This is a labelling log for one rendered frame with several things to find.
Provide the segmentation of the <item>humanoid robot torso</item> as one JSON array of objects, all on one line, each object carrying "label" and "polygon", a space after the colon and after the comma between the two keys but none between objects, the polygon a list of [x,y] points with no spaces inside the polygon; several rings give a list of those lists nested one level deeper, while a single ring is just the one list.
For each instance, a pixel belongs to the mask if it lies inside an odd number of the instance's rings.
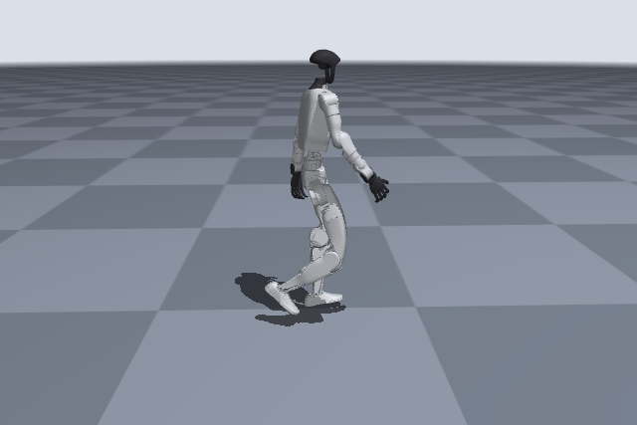
[{"label": "humanoid robot torso", "polygon": [[315,179],[319,179],[320,184],[326,184],[326,173],[321,164],[320,152],[327,151],[330,133],[324,112],[319,107],[320,93],[331,91],[326,85],[322,86],[322,89],[306,89],[301,100],[298,148],[308,150],[301,169],[302,184],[307,191],[310,189],[311,181]]}]

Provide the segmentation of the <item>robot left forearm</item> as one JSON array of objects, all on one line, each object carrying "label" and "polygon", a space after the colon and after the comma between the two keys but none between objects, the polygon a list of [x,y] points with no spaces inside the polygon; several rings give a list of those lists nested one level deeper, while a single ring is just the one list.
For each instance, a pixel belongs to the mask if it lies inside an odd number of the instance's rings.
[{"label": "robot left forearm", "polygon": [[[292,155],[292,162],[291,164],[293,164],[295,166],[295,172],[301,171],[302,169],[302,163],[304,161],[304,154],[305,151],[302,149],[298,148],[298,139],[296,138],[296,136],[294,137],[294,142],[293,142],[293,155]],[[291,164],[290,164],[290,168],[291,168]]]}]

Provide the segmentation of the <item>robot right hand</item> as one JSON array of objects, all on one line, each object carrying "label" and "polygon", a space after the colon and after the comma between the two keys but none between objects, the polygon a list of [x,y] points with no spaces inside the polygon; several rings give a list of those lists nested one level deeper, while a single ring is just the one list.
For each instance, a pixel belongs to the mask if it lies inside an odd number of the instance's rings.
[{"label": "robot right hand", "polygon": [[[369,166],[368,166],[368,167],[369,167]],[[369,168],[370,168],[370,167],[369,167]],[[372,169],[371,169],[371,170],[372,170]],[[373,170],[372,170],[372,171],[373,171]],[[375,197],[375,199],[376,199],[376,200],[375,200],[375,202],[376,202],[376,203],[378,203],[378,202],[379,202],[379,200],[382,200],[383,198],[385,198],[385,197],[386,197],[386,193],[388,193],[388,192],[389,192],[389,190],[388,190],[388,188],[385,186],[385,184],[384,184],[384,183],[389,184],[389,182],[388,182],[387,180],[385,180],[385,179],[381,179],[381,178],[380,178],[380,177],[378,177],[378,176],[376,177],[376,174],[375,174],[375,172],[374,172],[374,171],[373,171],[373,175],[372,175],[372,176],[371,176],[368,180],[367,180],[367,179],[365,178],[365,176],[364,176],[363,174],[361,174],[361,173],[360,173],[360,176],[361,176],[361,178],[365,181],[365,183],[369,183],[370,190],[371,190],[372,194],[374,194],[374,197]],[[383,183],[383,182],[384,182],[384,183]],[[384,190],[385,190],[385,191],[383,190],[383,188],[384,188]],[[382,194],[381,194],[381,192],[380,192],[380,191],[382,192],[383,196],[382,196]],[[379,197],[380,197],[380,198],[378,197],[378,195],[377,195],[376,193],[379,195]]]}]

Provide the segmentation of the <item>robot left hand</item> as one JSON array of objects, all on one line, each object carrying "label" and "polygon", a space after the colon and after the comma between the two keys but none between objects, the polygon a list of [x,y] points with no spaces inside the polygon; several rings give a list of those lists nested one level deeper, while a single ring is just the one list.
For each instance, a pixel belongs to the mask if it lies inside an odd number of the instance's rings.
[{"label": "robot left hand", "polygon": [[[298,199],[305,199],[302,194],[305,197],[308,197],[305,192],[304,192],[304,188],[303,188],[303,184],[302,184],[302,178],[301,178],[301,172],[295,172],[295,166],[293,164],[291,164],[291,174],[293,174],[292,180],[291,180],[291,191],[292,191],[292,196],[294,198],[298,198]],[[298,190],[297,190],[298,188]],[[300,189],[301,188],[301,189]],[[295,191],[294,191],[295,190]],[[302,194],[301,194],[302,192]],[[299,195],[298,195],[299,194]],[[299,197],[300,196],[300,197]]]}]

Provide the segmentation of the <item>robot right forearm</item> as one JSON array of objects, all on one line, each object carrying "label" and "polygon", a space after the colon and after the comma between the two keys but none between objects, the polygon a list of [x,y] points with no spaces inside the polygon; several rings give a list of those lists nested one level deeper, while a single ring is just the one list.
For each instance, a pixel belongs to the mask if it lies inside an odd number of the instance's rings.
[{"label": "robot right forearm", "polygon": [[360,173],[363,174],[368,180],[373,175],[373,171],[367,166],[366,161],[361,159],[350,136],[346,132],[343,132],[339,135],[338,139],[343,148],[342,156],[347,159],[350,165],[352,164],[354,171],[358,172],[359,175]]}]

